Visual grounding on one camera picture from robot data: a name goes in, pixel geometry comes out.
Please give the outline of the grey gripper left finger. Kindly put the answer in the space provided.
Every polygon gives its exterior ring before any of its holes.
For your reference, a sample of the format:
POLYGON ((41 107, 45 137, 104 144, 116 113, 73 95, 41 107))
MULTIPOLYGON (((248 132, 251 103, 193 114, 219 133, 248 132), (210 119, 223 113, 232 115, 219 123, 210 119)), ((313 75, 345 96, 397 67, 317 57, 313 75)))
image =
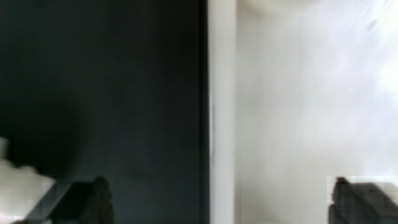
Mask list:
POLYGON ((59 181, 17 224, 114 224, 111 184, 59 181))

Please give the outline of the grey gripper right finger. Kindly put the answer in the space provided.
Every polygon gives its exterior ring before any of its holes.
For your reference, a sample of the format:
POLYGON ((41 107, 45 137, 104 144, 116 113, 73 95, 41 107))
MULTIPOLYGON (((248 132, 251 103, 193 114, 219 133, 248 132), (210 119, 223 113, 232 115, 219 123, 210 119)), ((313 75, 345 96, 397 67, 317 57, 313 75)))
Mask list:
POLYGON ((329 224, 398 224, 398 187, 336 179, 329 224))

